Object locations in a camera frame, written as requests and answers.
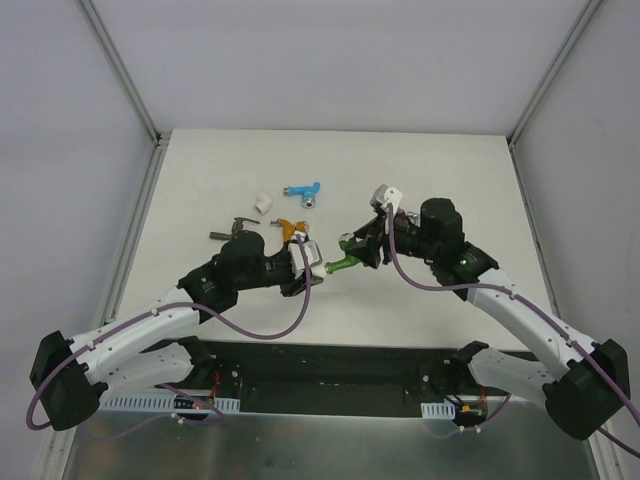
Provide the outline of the second white elbow fitting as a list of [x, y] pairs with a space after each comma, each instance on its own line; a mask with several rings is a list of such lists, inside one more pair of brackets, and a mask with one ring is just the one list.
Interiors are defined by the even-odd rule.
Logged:
[[266, 215], [273, 206], [273, 198], [266, 192], [260, 192], [254, 201], [255, 210], [261, 215]]

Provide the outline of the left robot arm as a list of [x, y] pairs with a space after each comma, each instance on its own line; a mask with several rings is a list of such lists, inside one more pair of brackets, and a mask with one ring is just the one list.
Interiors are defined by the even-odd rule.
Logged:
[[264, 248], [260, 234], [241, 232], [140, 313], [71, 338], [59, 331], [44, 337], [29, 375], [34, 395], [27, 427], [68, 430], [108, 401], [146, 387], [181, 381], [204, 387], [211, 361], [188, 330], [215, 318], [251, 337], [222, 315], [240, 292], [279, 287], [283, 297], [309, 298], [326, 276], [317, 243], [304, 233], [271, 256]]

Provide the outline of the green faucet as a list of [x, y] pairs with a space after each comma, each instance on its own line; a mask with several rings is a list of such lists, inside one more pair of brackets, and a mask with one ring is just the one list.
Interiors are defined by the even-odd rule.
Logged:
[[368, 242], [358, 241], [353, 233], [343, 233], [338, 241], [338, 246], [343, 252], [343, 258], [336, 261], [327, 262], [325, 264], [328, 275], [332, 275], [340, 270], [352, 268], [357, 265], [364, 266], [358, 259], [349, 254], [349, 249], [356, 244], [368, 244]]

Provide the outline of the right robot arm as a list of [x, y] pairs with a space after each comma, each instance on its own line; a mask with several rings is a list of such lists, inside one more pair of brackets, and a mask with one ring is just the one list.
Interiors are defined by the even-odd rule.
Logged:
[[496, 320], [534, 355], [525, 360], [482, 342], [458, 352], [452, 387], [473, 394], [482, 386], [543, 408], [574, 439], [586, 440], [621, 409], [634, 419], [628, 357], [614, 340], [598, 342], [523, 294], [498, 262], [469, 242], [463, 219], [447, 198], [424, 201], [418, 216], [400, 207], [402, 195], [382, 186], [370, 204], [375, 218], [355, 231], [350, 255], [370, 268], [397, 265], [400, 256], [422, 260], [437, 280], [428, 291], [454, 292]]

